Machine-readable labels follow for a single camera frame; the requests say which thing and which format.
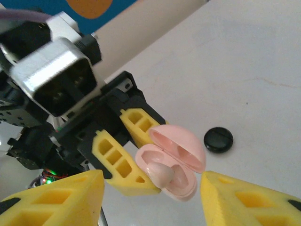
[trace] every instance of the cable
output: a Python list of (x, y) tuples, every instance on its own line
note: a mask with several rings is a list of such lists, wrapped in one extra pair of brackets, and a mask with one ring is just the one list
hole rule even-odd
[(37, 23), (44, 23), (50, 17), (52, 16), (49, 14), (25, 9), (0, 9), (0, 19), (26, 20)]
[(37, 183), (39, 180), (41, 180), (42, 176), (38, 176), (37, 178), (33, 179), (32, 182), (30, 182), (28, 189), (33, 188), (33, 185)]
[(0, 67), (5, 72), (5, 74), (9, 75), (9, 70), (12, 67), (12, 64), (7, 60), (3, 51), (0, 49)]
[(53, 180), (53, 181), (55, 181), (55, 180), (60, 180), (60, 179), (63, 179), (63, 178), (68, 177), (67, 174), (63, 174), (63, 175), (61, 175), (61, 176), (54, 175), (54, 174), (52, 174), (52, 173), (50, 172), (50, 170), (48, 170), (48, 169), (45, 169), (45, 170), (42, 171), (42, 176), (43, 176), (43, 178), (45, 178), (45, 179), (50, 179), (50, 180)]

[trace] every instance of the black round object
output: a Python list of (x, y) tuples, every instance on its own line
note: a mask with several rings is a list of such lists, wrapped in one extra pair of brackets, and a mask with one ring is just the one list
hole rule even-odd
[(233, 135), (222, 127), (210, 129), (204, 136), (206, 148), (214, 153), (224, 153), (233, 145)]

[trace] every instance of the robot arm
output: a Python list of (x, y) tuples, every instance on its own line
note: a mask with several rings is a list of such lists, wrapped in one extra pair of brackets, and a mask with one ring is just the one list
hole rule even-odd
[[(9, 140), (7, 155), (28, 169), (69, 176), (90, 162), (124, 194), (160, 192), (123, 145), (151, 143), (147, 130), (166, 121), (146, 103), (130, 73), (108, 84), (94, 74), (101, 52), (93, 34), (82, 35), (76, 22), (60, 13), (43, 23), (14, 25), (0, 35), (0, 43), (4, 62), (10, 64), (0, 74), (0, 119), (23, 127), (18, 138)], [(64, 124), (55, 130), (49, 117)], [(96, 132), (103, 137), (100, 145), (119, 150), (119, 162), (92, 150)], [(132, 178), (123, 177), (128, 166), (135, 172)], [(139, 177), (145, 183), (136, 182)]]

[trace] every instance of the open earbud case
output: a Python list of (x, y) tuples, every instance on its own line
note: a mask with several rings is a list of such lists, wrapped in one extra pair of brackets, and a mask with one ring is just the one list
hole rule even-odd
[(168, 196), (188, 201), (198, 188), (194, 172), (202, 173), (206, 166), (201, 142), (189, 130), (175, 125), (156, 126), (148, 133), (154, 144), (138, 150), (137, 165)]

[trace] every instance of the white surface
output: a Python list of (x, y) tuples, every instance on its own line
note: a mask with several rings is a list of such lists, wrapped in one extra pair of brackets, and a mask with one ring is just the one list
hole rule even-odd
[(15, 158), (0, 153), (0, 201), (5, 197), (27, 189), (30, 182), (40, 174), (28, 170)]
[(0, 124), (0, 157), (1, 153), (6, 153), (10, 148), (8, 145), (8, 140), (12, 138), (16, 138), (18, 134), (21, 132), (23, 127), (10, 125), (6, 122), (1, 122)]
[[(233, 133), (228, 153), (207, 152), (207, 170), (301, 197), (300, 12), (298, 0), (211, 0), (118, 72), (199, 139), (215, 126)], [(109, 226), (206, 225), (199, 191), (180, 203), (107, 185), (103, 209)]]

